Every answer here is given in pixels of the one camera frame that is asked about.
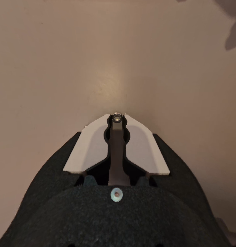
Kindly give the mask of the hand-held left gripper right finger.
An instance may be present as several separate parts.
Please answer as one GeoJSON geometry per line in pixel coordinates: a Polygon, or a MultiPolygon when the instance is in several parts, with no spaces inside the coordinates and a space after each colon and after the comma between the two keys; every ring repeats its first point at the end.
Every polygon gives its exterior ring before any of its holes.
{"type": "Polygon", "coordinates": [[[129,177],[168,176],[170,170],[153,133],[131,116],[123,115],[123,170],[129,177]]]}

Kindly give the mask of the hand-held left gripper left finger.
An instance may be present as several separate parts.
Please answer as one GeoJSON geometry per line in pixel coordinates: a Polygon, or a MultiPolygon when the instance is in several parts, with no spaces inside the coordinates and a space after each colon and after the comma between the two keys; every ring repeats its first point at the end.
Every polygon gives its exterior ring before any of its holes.
{"type": "Polygon", "coordinates": [[[109,145],[105,134],[110,127],[110,117],[110,114],[105,114],[82,130],[63,168],[64,172],[81,174],[106,161],[109,145]]]}

